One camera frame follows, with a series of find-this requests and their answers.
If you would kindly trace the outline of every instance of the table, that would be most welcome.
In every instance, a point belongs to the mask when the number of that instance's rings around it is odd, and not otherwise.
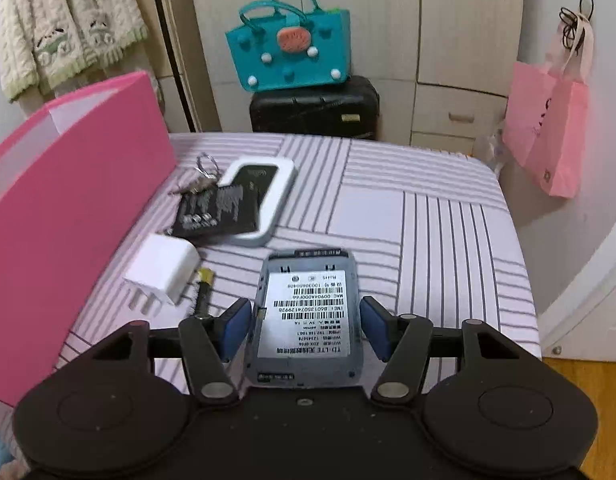
[[[171,306],[123,281],[142,240],[168,227],[178,198],[168,190],[195,175],[196,157],[212,155],[224,170],[241,155],[284,156],[299,170],[272,239],[261,248],[225,244],[201,248],[216,273],[210,296],[218,315],[239,297],[254,300],[264,258],[274,250],[343,247],[358,265],[360,295],[374,296],[396,314],[459,327],[485,320],[540,357],[533,296],[506,201],[494,174],[465,155],[365,140],[279,134],[175,134],[178,166],[146,206],[92,290],[60,353],[56,368],[126,322],[172,326],[193,304],[194,286]],[[383,365],[365,345],[361,382],[368,387]],[[424,391],[454,373],[454,359],[432,359]],[[186,391],[181,360],[155,363],[155,373]],[[238,380],[238,366],[230,369]],[[16,456],[12,408],[0,403],[0,434]]]

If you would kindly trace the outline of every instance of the gray electronic device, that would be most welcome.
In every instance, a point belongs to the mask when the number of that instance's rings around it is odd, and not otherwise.
[[[363,367],[357,263],[343,249],[273,253],[264,261],[246,347],[260,386],[357,383]]]

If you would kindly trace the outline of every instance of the black cord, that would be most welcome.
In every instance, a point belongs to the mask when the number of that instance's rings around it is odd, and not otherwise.
[[[579,0],[579,13],[585,16],[586,13],[584,12],[583,5],[584,5],[584,0]],[[595,0],[590,0],[590,12],[586,16],[588,21],[590,21],[590,19],[592,18],[592,13],[594,12],[594,10],[595,10]],[[579,20],[577,19],[577,15],[566,7],[562,7],[562,10],[559,11],[559,17],[564,24],[563,37],[562,37],[563,46],[567,48],[568,50],[572,50],[573,43],[575,41],[575,35],[577,32],[577,24]],[[579,43],[575,47],[575,53],[577,55],[579,55],[579,49],[581,48],[581,45],[584,44],[585,35],[586,35],[586,32],[585,31],[582,32],[581,38],[579,39]]]

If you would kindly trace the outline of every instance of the black suitcase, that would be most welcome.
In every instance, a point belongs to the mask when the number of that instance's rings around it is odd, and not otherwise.
[[[254,132],[376,140],[379,94],[356,75],[340,85],[257,92],[250,121]]]

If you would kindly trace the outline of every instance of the knit sweater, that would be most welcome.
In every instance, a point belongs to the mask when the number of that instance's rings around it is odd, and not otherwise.
[[[1,87],[11,102],[31,86],[47,94],[147,35],[136,0],[0,0]]]

